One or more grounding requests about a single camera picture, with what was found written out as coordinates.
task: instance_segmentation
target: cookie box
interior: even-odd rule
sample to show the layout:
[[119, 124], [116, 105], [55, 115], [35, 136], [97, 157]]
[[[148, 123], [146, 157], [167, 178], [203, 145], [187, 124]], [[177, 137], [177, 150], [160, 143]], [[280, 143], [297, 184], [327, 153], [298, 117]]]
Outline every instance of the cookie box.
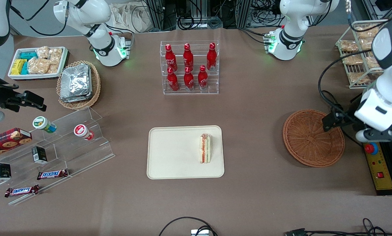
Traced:
[[11, 66], [8, 71], [8, 77], [16, 80], [16, 81], [25, 81], [25, 80], [42, 80], [42, 79], [57, 79], [59, 75], [62, 73], [62, 70], [67, 64], [67, 58], [68, 58], [68, 49], [65, 47], [51, 47], [51, 48], [61, 48], [63, 50], [62, 52], [62, 57], [60, 59], [60, 63], [57, 69], [56, 73], [51, 73], [51, 74], [43, 74], [43, 75], [12, 75], [11, 74], [11, 68], [13, 67], [13, 64], [15, 63], [16, 59], [19, 59], [19, 55], [22, 52], [32, 52], [35, 51], [37, 48], [20, 48], [15, 51], [15, 55], [13, 56]]
[[20, 128], [12, 128], [0, 134], [0, 154], [31, 141], [31, 133]]

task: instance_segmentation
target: white tray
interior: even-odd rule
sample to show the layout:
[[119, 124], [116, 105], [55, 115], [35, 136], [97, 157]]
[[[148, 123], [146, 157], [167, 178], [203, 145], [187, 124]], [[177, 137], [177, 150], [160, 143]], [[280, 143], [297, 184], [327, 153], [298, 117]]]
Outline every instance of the white tray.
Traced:
[[11, 69], [13, 67], [13, 63], [15, 62], [16, 59], [19, 59], [19, 55], [22, 52], [32, 52], [37, 49], [37, 48], [20, 48], [15, 51], [15, 55], [13, 56], [10, 70], [8, 71], [8, 77], [13, 80], [18, 80], [18, 81], [38, 80], [38, 79], [57, 79], [58, 76], [62, 73], [62, 70], [64, 68], [64, 64], [66, 61], [68, 50], [65, 47], [51, 47], [51, 48], [61, 48], [62, 49], [62, 57], [60, 58], [59, 67], [58, 67], [56, 73], [43, 74], [43, 75], [40, 75], [40, 74], [38, 74], [38, 75], [11, 75]]
[[[199, 138], [203, 133], [212, 135], [212, 158], [207, 164], [199, 162]], [[219, 178], [224, 172], [219, 126], [159, 127], [149, 131], [148, 178]]]

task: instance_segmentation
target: coca-cola bottle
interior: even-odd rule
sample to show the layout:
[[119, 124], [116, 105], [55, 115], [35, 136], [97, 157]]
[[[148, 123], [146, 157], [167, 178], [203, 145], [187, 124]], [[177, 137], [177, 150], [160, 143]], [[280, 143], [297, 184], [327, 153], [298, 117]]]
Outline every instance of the coca-cola bottle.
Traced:
[[168, 75], [167, 75], [167, 80], [168, 84], [171, 87], [172, 91], [178, 91], [180, 89], [180, 85], [178, 84], [177, 81], [177, 76], [174, 74], [174, 71], [171, 67], [167, 69]]
[[200, 66], [199, 74], [197, 75], [199, 81], [200, 90], [206, 90], [208, 88], [208, 73], [204, 65]]
[[175, 59], [175, 54], [171, 49], [171, 45], [165, 45], [166, 53], [165, 53], [165, 60], [167, 61], [168, 67], [171, 67], [174, 72], [177, 71], [177, 60]]
[[208, 63], [206, 64], [206, 67], [208, 70], [213, 71], [217, 68], [217, 51], [215, 50], [215, 43], [212, 43], [209, 45], [209, 52], [208, 52]]
[[193, 53], [192, 51], [190, 51], [190, 44], [186, 43], [184, 45], [184, 54], [183, 54], [183, 58], [184, 58], [184, 67], [189, 67], [190, 71], [193, 71], [194, 67], [193, 67]]
[[184, 68], [184, 84], [186, 85], [186, 90], [188, 92], [193, 91], [195, 89], [193, 82], [193, 75], [190, 67]]

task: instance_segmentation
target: wicker basket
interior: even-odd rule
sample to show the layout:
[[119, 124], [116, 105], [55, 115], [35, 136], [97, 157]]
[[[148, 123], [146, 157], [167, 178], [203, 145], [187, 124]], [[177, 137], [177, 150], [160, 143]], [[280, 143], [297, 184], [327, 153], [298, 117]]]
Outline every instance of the wicker basket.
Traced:
[[304, 109], [289, 116], [283, 126], [283, 140], [288, 151], [302, 164], [327, 167], [336, 163], [344, 151], [340, 127], [323, 130], [325, 113]]
[[[69, 108], [69, 109], [79, 110], [84, 107], [90, 107], [90, 106], [94, 105], [94, 103], [97, 101], [98, 97], [100, 96], [100, 91], [101, 91], [100, 75], [98, 74], [97, 69], [95, 68], [95, 66], [91, 62], [82, 61], [82, 60], [76, 61], [76, 62], [66, 66], [66, 68], [77, 66], [81, 63], [87, 64], [88, 66], [91, 67], [91, 80], [92, 80], [93, 97], [90, 100], [78, 101], [78, 102], [73, 102], [73, 103], [65, 103], [61, 99], [59, 99], [59, 103], [62, 104], [62, 106]], [[56, 92], [57, 92], [57, 95], [59, 95], [59, 97], [60, 97], [61, 77], [62, 77], [62, 74], [60, 74], [59, 78], [57, 79], [57, 87], [56, 87]]]

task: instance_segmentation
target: brown table surface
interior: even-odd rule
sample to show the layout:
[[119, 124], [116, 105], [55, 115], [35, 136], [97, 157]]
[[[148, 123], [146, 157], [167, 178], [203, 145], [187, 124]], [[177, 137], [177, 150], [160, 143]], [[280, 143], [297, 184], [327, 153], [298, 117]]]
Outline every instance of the brown table surface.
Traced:
[[[16, 206], [0, 192], [0, 236], [158, 235], [170, 220], [194, 216], [220, 235], [282, 235], [288, 230], [362, 230], [362, 218], [392, 232], [392, 197], [376, 197], [361, 149], [346, 140], [342, 158], [327, 168], [298, 163], [286, 150], [282, 127], [300, 109], [328, 112], [317, 80], [338, 57], [334, 43], [347, 26], [312, 27], [291, 61], [266, 55], [238, 30], [172, 31], [136, 35], [130, 59], [107, 68], [85, 37], [15, 37], [15, 48], [65, 46], [69, 62], [97, 67], [102, 89], [93, 106], [116, 157]], [[220, 38], [219, 95], [164, 96], [161, 40]], [[6, 112], [0, 132], [31, 130], [38, 115], [72, 112], [58, 103], [56, 81], [17, 82], [45, 98], [47, 112]], [[347, 107], [359, 90], [347, 88], [341, 64], [323, 80]], [[218, 125], [223, 132], [221, 178], [151, 180], [146, 176], [148, 132], [153, 127]], [[189, 235], [201, 224], [176, 222], [165, 235]]]

